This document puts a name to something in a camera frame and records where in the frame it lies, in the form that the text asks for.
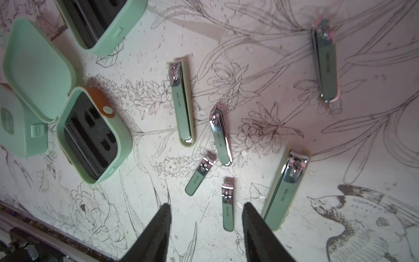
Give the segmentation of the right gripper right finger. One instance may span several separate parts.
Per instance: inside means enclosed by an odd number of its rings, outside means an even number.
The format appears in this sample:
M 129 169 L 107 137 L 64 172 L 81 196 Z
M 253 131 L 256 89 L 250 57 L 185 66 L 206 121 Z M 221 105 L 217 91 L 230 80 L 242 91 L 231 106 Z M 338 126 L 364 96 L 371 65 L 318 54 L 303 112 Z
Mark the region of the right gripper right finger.
M 250 202 L 244 204 L 242 226 L 248 262 L 294 261 Z

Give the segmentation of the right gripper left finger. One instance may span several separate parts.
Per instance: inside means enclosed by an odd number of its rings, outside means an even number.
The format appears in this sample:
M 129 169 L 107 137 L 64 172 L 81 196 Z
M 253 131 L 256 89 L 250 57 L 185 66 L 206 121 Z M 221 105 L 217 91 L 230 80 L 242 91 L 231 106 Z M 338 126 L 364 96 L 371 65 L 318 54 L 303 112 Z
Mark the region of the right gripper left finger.
M 120 262 L 165 262 L 171 221 L 171 207 L 165 203 Z

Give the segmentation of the green clipper case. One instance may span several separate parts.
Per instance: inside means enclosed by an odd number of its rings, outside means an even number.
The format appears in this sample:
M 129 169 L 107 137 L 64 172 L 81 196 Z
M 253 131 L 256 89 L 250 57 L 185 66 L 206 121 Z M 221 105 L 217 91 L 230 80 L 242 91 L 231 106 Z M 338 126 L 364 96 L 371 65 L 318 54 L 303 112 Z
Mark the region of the green clipper case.
M 47 124 L 12 91 L 1 85 L 1 145 L 18 158 L 44 153 Z

